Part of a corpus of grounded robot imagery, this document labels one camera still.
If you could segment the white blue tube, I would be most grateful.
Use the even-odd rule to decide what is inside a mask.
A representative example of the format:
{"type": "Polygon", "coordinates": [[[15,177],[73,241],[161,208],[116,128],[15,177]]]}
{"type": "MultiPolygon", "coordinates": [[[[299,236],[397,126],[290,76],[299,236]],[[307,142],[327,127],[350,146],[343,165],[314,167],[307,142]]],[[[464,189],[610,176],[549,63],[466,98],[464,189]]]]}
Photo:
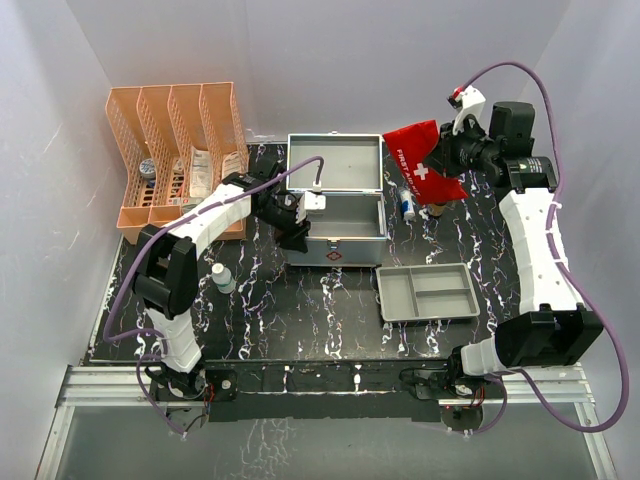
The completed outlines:
{"type": "Polygon", "coordinates": [[[416,213],[413,205],[413,198],[411,192],[407,188],[399,188],[398,196],[400,201],[400,210],[402,218],[405,222],[411,222],[415,220],[416,213]]]}

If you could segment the silver metal medicine case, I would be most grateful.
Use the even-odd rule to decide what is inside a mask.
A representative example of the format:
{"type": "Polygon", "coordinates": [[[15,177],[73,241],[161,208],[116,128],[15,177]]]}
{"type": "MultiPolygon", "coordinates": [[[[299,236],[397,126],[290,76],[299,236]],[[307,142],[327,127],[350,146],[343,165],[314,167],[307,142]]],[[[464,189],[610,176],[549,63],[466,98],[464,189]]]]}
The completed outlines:
{"type": "Polygon", "coordinates": [[[292,266],[375,267],[388,239],[379,134],[292,133],[287,167],[321,156],[325,209],[308,216],[308,251],[285,251],[292,266]]]}

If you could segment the clear bottle white cap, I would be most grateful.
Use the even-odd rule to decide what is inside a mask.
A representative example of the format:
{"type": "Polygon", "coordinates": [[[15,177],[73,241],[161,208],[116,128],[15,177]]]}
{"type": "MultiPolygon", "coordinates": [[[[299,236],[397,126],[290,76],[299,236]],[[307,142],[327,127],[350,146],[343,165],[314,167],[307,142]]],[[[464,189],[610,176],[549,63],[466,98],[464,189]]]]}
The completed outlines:
{"type": "Polygon", "coordinates": [[[212,266],[211,278],[219,292],[231,294],[236,289],[236,280],[228,267],[222,263],[215,263],[212,266]]]}

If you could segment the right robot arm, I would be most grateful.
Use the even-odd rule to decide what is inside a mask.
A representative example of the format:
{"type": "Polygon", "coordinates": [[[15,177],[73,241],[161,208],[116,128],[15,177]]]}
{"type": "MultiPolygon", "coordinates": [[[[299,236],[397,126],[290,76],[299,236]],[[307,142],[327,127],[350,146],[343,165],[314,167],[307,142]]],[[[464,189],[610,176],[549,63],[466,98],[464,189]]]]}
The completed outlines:
{"type": "Polygon", "coordinates": [[[488,375],[518,367],[573,365],[603,330],[563,274],[568,262],[558,225],[548,217],[559,181],[551,160],[533,153],[534,107],[497,102],[488,129],[478,116],[478,108],[459,106],[428,160],[447,177],[481,172],[492,186],[515,254],[519,313],[491,338],[454,348],[444,369],[415,375],[425,392],[442,397],[474,397],[488,375]]]}

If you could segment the orange plastic file organizer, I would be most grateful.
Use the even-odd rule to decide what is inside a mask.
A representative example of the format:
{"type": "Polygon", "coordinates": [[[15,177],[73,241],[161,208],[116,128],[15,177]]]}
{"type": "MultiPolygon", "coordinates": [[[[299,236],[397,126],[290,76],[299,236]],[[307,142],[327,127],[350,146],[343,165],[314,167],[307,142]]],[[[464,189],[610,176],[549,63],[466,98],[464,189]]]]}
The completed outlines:
{"type": "Polygon", "coordinates": [[[146,225],[164,226],[183,214],[193,147],[211,155],[213,188],[221,182],[227,154],[238,151],[242,173],[248,170],[249,152],[232,82],[116,87],[105,111],[127,172],[117,229],[132,245],[146,225]],[[154,161],[154,180],[138,171],[146,158],[154,161]]]}

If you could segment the round blue white tin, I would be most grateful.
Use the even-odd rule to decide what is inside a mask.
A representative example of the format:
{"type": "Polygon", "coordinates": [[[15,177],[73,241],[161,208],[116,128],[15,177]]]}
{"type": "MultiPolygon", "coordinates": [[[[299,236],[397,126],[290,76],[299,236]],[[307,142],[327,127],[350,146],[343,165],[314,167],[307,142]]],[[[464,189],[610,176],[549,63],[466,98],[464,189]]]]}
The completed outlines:
{"type": "Polygon", "coordinates": [[[152,158],[143,159],[139,163],[138,171],[146,180],[154,180],[156,178],[156,169],[152,158]]]}

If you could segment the grey stationery box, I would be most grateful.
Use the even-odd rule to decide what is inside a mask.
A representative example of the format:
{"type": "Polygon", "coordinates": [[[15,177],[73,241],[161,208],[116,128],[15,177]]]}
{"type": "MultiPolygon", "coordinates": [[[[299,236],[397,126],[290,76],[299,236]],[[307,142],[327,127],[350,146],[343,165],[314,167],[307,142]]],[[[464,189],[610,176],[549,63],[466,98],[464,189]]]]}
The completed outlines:
{"type": "Polygon", "coordinates": [[[197,208],[204,201],[203,197],[188,197],[183,198],[183,202],[181,204],[181,211],[183,214],[186,214],[195,208],[197,208]]]}

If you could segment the white oval card package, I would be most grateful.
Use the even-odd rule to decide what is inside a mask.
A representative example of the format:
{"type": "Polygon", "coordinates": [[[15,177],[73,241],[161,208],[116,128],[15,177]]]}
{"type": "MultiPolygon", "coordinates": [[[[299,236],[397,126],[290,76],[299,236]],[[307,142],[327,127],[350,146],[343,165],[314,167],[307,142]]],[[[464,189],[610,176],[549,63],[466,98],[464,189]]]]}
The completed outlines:
{"type": "Polygon", "coordinates": [[[227,154],[223,158],[221,170],[221,182],[231,174],[242,172],[242,158],[238,151],[227,154]]]}

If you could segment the white ruler set package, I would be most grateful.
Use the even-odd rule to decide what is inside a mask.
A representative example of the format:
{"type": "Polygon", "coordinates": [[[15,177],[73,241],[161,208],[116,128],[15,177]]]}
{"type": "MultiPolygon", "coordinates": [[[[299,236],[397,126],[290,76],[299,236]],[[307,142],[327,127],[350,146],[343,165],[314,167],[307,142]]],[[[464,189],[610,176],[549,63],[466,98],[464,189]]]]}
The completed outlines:
{"type": "Polygon", "coordinates": [[[199,150],[193,147],[191,150],[190,165],[189,197],[204,199],[212,192],[213,170],[210,153],[206,150],[199,150]]]}

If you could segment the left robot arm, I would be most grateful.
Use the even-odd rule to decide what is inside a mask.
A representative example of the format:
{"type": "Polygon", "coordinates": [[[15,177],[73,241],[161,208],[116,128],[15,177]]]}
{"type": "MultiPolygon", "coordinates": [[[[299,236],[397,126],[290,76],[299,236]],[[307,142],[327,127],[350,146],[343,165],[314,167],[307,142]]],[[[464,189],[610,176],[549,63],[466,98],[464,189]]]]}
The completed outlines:
{"type": "Polygon", "coordinates": [[[198,261],[209,246],[230,226],[253,216],[274,228],[281,249],[307,252],[309,215],[323,211],[326,199],[319,180],[309,191],[287,191],[282,183],[289,174],[270,161],[247,173],[231,173],[188,213],[142,230],[131,287],[160,341],[161,367],[152,378],[173,395],[197,398],[207,383],[198,368],[201,349],[191,308],[199,292],[198,261]]]}

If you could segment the brown bottle orange cap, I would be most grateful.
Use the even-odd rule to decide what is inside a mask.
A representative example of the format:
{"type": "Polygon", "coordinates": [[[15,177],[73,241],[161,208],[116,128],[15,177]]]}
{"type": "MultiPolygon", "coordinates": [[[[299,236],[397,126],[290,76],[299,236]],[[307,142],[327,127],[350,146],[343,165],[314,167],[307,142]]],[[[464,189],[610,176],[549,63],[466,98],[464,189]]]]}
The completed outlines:
{"type": "Polygon", "coordinates": [[[446,207],[447,203],[432,203],[428,207],[429,215],[434,218],[440,218],[446,207]]]}

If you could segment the grey plastic tray insert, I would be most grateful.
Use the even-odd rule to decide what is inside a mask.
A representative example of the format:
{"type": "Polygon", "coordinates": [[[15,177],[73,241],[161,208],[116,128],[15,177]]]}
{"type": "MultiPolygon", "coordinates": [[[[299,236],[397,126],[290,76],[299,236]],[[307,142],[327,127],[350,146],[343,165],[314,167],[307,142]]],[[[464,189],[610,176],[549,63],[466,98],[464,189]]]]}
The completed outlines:
{"type": "Polygon", "coordinates": [[[376,280],[385,323],[466,320],[480,314],[463,263],[379,267],[376,280]]]}

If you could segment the aluminium frame rail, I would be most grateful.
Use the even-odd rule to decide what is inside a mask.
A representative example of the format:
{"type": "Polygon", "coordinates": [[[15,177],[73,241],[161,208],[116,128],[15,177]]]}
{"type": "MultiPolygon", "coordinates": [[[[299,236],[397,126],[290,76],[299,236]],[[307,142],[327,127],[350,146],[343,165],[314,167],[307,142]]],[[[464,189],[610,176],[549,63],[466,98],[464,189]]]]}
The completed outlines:
{"type": "Polygon", "coordinates": [[[129,367],[63,383],[40,479],[613,479],[604,437],[567,429],[522,381],[466,410],[420,400],[385,363],[257,365],[211,408],[165,399],[173,434],[129,367]]]}

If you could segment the red first aid pouch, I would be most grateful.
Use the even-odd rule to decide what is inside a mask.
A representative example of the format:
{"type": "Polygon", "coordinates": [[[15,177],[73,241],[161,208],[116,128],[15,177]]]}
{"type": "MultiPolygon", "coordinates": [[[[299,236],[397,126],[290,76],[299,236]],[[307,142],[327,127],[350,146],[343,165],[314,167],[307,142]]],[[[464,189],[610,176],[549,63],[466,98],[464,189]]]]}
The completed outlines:
{"type": "Polygon", "coordinates": [[[435,120],[427,120],[383,134],[386,146],[421,206],[446,204],[468,197],[457,178],[447,178],[429,165],[440,136],[435,120]]]}

